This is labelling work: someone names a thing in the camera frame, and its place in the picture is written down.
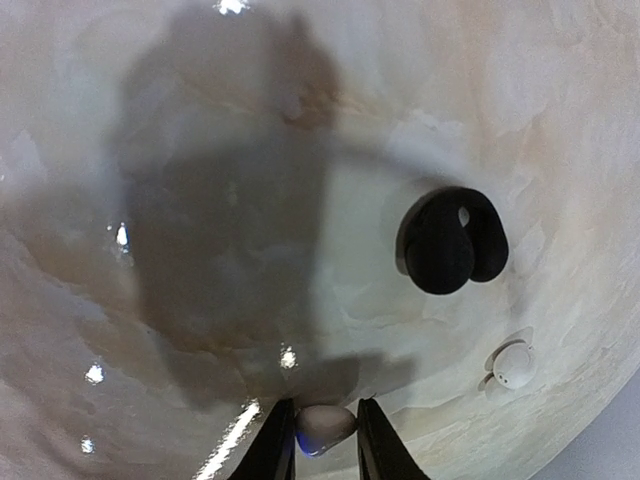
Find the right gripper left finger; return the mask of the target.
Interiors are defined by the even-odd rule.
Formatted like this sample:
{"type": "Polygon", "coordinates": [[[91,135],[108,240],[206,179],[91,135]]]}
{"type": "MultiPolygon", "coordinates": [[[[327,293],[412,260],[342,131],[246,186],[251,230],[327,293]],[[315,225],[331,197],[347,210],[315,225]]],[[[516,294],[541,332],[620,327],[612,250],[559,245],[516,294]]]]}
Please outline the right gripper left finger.
{"type": "Polygon", "coordinates": [[[279,400],[234,470],[234,480],[294,479],[295,442],[294,401],[279,400]]]}

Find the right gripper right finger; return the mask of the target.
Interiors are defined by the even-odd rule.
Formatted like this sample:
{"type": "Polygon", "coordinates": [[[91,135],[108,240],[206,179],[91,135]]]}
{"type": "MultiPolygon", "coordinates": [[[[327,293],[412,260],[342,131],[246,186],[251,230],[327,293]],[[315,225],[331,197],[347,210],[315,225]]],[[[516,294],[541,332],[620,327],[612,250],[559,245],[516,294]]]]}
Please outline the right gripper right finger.
{"type": "Polygon", "coordinates": [[[359,475],[366,480],[429,480],[373,398],[360,399],[357,409],[359,475]]]}

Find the white stem earbud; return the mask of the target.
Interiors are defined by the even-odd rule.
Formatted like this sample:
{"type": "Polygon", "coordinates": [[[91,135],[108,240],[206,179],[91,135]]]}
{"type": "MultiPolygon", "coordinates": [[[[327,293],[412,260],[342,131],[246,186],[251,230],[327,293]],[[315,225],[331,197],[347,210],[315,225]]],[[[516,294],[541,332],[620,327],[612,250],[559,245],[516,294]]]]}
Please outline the white stem earbud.
{"type": "Polygon", "coordinates": [[[357,429],[357,419],[344,407],[312,405],[297,413],[295,428],[301,451],[318,457],[349,438],[357,429]]]}

